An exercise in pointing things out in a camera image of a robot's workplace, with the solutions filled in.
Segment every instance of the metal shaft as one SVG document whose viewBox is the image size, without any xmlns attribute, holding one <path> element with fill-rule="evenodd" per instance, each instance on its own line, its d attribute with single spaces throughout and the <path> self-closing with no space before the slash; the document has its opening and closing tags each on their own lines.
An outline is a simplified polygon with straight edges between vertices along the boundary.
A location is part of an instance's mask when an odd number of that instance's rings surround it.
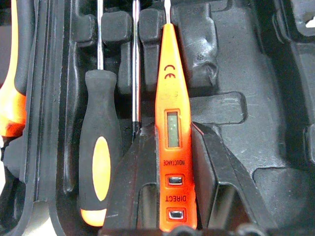
<svg viewBox="0 0 315 236">
<path fill-rule="evenodd" d="M 104 69 L 104 49 L 102 42 L 102 33 L 101 33 L 101 20 L 103 15 L 103 0 L 97 0 L 97 29 L 98 29 L 98 37 L 97 37 L 97 69 Z"/>
<path fill-rule="evenodd" d="M 166 23 L 171 23 L 171 0 L 164 0 Z"/>
<path fill-rule="evenodd" d="M 133 138 L 141 128 L 141 61 L 139 40 L 140 0 L 132 2 L 133 40 L 132 40 L 132 129 Z"/>
</svg>

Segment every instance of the rubber grip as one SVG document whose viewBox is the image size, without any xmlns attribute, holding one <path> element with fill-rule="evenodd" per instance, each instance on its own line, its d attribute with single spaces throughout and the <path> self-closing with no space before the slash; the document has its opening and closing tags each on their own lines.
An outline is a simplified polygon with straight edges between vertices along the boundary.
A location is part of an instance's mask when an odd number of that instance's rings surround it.
<svg viewBox="0 0 315 236">
<path fill-rule="evenodd" d="M 106 190 L 104 190 L 105 193 L 103 190 L 98 190 L 101 193 L 97 194 L 96 191 L 99 186 L 106 188 L 109 180 L 106 178 L 106 173 L 99 173 L 99 176 L 95 176 L 97 170 L 94 169 L 103 167 L 104 172 L 107 173 L 109 170 L 109 176 L 112 179 L 122 158 L 122 136 L 114 103 L 116 82 L 116 75 L 110 71 L 93 70 L 86 73 L 89 97 L 81 131 L 79 153 L 81 212 L 82 210 L 100 211 L 106 209 L 109 193 Z M 106 160 L 106 146 L 108 146 L 110 155 L 110 169 L 108 166 L 104 166 L 104 163 L 101 163 L 105 161 L 109 164 Z M 101 154 L 103 157 L 100 158 L 95 153 Z"/>
<path fill-rule="evenodd" d="M 0 135 L 18 137 L 26 123 L 26 88 L 34 35 L 33 1 L 12 0 L 12 40 L 8 74 L 0 89 Z"/>
</svg>

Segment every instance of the orange grip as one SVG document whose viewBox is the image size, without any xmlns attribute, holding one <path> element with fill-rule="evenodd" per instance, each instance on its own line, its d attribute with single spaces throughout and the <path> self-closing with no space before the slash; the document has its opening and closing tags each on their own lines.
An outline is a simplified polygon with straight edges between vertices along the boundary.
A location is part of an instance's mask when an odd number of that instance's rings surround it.
<svg viewBox="0 0 315 236">
<path fill-rule="evenodd" d="M 169 138 L 173 128 L 169 127 L 170 114 L 174 117 L 177 115 L 175 124 L 178 126 L 178 134 L 175 138 Z M 159 226 L 166 232 L 179 225 L 197 227 L 190 125 L 189 97 L 175 30 L 172 24 L 166 24 L 163 28 L 156 96 L 160 162 Z M 181 178 L 182 183 L 170 184 L 170 177 Z M 173 219 L 170 217 L 171 212 L 175 213 L 174 216 L 182 213 L 182 217 Z"/>
<path fill-rule="evenodd" d="M 14 86 L 18 63 L 18 16 L 16 1 L 11 1 L 12 41 L 8 74 L 0 89 L 0 135 L 18 137 L 22 135 L 26 122 L 26 97 Z"/>
</svg>

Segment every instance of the orange voltage tester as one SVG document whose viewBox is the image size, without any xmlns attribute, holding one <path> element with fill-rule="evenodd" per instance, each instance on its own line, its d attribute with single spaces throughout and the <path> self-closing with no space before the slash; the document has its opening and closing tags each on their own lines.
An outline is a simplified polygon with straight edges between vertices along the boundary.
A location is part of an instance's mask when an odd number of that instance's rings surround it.
<svg viewBox="0 0 315 236">
<path fill-rule="evenodd" d="M 164 1 L 166 24 L 156 96 L 156 129 L 160 173 L 159 227 L 169 232 L 179 225 L 197 227 L 196 195 L 192 174 L 189 97 L 170 0 Z"/>
</svg>

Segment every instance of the orange tool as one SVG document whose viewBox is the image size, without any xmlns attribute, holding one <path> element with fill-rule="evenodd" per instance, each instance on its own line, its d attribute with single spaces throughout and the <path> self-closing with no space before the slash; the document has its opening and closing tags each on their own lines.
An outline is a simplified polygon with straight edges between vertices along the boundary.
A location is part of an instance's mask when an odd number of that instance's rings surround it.
<svg viewBox="0 0 315 236">
<path fill-rule="evenodd" d="M 10 66 L 0 89 L 0 135 L 22 135 L 26 122 L 26 87 L 34 35 L 33 1 L 12 0 Z"/>
<path fill-rule="evenodd" d="M 197 227 L 192 174 L 189 97 L 174 26 L 170 0 L 164 1 L 163 27 L 156 96 L 160 206 L 159 227 L 169 232 L 179 225 Z"/>
</svg>

